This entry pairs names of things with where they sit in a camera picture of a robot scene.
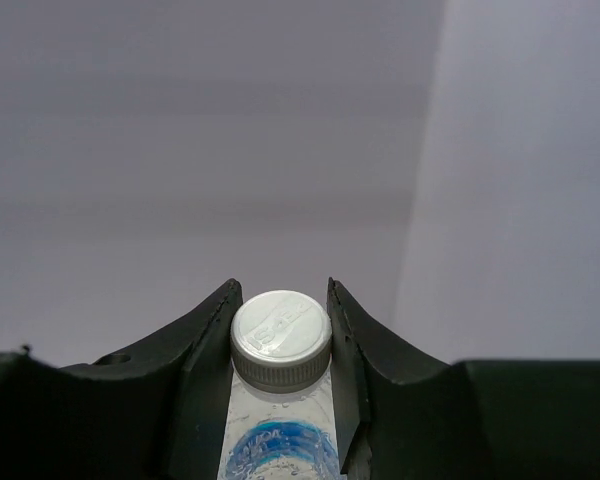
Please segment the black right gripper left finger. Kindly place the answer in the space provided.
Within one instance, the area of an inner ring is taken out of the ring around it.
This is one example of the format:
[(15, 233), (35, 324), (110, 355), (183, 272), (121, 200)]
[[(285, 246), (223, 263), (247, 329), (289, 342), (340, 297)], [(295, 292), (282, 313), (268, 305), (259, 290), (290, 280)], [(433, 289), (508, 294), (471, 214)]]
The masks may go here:
[(231, 393), (228, 280), (192, 311), (92, 364), (0, 352), (0, 479), (213, 479)]

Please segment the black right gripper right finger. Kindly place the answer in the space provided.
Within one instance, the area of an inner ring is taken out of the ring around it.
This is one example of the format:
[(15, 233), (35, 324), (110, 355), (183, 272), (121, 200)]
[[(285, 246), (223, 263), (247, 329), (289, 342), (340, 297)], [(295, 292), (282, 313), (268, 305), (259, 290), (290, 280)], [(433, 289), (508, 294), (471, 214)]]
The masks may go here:
[(331, 280), (331, 382), (350, 479), (600, 479), (600, 361), (446, 364)]

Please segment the clear bottle light blue label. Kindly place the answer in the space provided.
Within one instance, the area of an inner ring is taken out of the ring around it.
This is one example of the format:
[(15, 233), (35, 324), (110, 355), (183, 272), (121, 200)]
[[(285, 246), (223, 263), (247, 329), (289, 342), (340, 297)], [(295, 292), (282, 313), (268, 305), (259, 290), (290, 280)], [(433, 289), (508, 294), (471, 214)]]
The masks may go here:
[(269, 291), (238, 309), (219, 478), (341, 478), (331, 340), (328, 314), (306, 294)]

